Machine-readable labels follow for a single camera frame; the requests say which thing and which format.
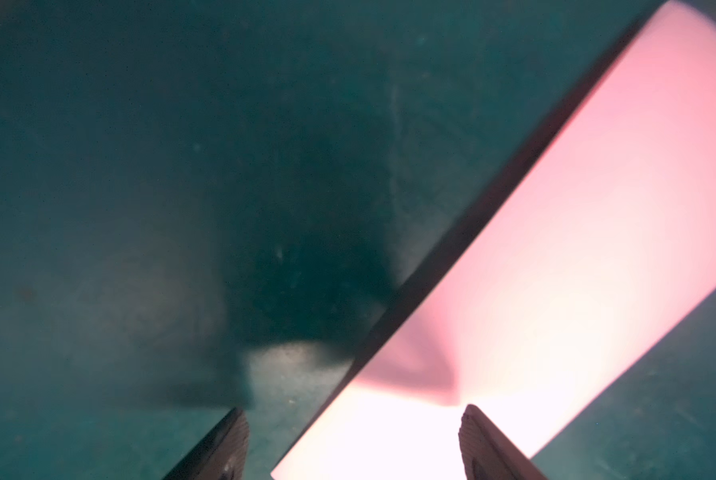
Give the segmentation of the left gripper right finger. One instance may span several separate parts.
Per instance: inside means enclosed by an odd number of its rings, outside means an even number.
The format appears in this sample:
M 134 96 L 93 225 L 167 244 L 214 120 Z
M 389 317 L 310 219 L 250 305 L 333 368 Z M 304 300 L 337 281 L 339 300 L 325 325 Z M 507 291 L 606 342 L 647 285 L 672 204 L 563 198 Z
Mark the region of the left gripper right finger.
M 474 404 L 465 408 L 458 438 L 467 480 L 547 480 Z

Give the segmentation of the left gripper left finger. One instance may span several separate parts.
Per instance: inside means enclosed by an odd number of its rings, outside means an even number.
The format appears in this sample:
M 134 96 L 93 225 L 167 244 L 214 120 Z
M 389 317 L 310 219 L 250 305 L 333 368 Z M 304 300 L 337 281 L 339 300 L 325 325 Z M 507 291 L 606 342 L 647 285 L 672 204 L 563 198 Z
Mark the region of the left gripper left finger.
M 242 480 L 250 426 L 244 411 L 228 412 L 170 471 L 164 480 Z

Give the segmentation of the pink square paper sheet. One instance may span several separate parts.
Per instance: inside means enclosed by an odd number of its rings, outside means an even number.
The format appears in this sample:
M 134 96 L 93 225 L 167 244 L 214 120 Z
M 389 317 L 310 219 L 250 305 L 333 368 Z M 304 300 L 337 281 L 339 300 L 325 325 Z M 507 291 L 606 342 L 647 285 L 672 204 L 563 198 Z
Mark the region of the pink square paper sheet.
M 469 404 L 530 459 L 715 288 L 716 24 L 670 1 L 272 477 L 466 479 Z

